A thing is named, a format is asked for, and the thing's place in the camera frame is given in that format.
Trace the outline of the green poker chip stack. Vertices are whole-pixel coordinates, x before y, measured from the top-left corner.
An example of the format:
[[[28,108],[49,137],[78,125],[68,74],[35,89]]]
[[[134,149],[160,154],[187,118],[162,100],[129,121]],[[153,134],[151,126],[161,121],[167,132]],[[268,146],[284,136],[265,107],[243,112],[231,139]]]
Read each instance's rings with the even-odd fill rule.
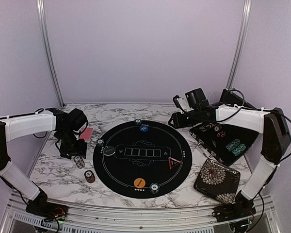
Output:
[[[102,147],[103,145],[104,145],[104,140],[103,139],[97,140],[97,146],[98,147]]]

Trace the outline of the black white poker chip stack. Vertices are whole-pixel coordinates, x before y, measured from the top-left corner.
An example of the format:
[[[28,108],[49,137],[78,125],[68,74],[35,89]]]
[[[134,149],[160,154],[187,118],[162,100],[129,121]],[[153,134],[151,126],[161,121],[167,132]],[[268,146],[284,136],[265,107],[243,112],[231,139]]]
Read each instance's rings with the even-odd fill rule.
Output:
[[[75,156],[74,157],[74,162],[75,162],[77,168],[79,168],[79,169],[85,167],[84,160],[83,160],[83,158],[81,156]]]

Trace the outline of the blue small blind button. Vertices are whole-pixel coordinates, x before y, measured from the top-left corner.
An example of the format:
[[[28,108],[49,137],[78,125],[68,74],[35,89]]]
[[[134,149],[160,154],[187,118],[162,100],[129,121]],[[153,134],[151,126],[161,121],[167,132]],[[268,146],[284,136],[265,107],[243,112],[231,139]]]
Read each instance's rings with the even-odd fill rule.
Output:
[[[148,126],[141,126],[139,129],[141,132],[147,132],[149,130],[149,127]]]

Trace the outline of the red triangular marker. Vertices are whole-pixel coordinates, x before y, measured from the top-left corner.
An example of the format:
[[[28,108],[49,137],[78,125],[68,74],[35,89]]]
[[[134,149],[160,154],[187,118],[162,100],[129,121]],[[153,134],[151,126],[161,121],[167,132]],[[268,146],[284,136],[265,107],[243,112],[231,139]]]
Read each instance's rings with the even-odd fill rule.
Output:
[[[169,163],[169,169],[172,169],[173,167],[175,167],[177,165],[180,165],[181,161],[179,161],[179,160],[177,160],[175,158],[169,157],[168,158],[168,163]]]

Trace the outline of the green fifty poker chip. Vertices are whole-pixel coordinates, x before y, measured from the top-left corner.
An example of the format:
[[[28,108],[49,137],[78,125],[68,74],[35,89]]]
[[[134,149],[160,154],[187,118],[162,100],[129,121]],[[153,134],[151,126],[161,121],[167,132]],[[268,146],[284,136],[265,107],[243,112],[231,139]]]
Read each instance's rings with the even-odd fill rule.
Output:
[[[135,121],[134,121],[134,123],[136,124],[136,125],[140,125],[141,124],[141,120],[140,119],[135,119]]]

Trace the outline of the orange big blind button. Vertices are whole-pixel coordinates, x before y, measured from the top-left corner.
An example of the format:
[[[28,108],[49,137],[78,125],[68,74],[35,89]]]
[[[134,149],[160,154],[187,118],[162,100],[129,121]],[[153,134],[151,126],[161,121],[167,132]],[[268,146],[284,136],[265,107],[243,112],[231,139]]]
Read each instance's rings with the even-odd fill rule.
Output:
[[[137,178],[134,180],[133,184],[136,188],[141,189],[145,187],[146,181],[143,178]]]

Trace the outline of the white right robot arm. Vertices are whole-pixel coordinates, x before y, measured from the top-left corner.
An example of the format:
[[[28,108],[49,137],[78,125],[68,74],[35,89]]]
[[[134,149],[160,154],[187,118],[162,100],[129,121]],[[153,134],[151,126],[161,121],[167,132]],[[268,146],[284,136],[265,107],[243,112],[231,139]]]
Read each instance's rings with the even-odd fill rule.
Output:
[[[291,120],[280,108],[255,108],[237,89],[225,89],[216,103],[209,103],[202,89],[174,96],[178,112],[169,125],[189,128],[190,135],[208,152],[194,188],[221,203],[214,208],[217,221],[255,214],[254,199],[274,176],[280,163],[290,156]],[[243,188],[231,165],[262,137],[260,159]]]

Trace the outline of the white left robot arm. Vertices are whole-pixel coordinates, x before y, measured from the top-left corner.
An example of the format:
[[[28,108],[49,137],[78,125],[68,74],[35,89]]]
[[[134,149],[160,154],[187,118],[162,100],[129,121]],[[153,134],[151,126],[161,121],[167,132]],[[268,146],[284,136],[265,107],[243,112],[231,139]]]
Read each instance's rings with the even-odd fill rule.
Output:
[[[80,109],[67,113],[58,108],[38,109],[33,113],[0,117],[0,178],[20,194],[26,212],[59,218],[68,207],[50,202],[45,191],[18,168],[8,154],[8,143],[37,133],[53,133],[60,157],[86,157],[87,143],[80,136],[88,127],[88,119]]]

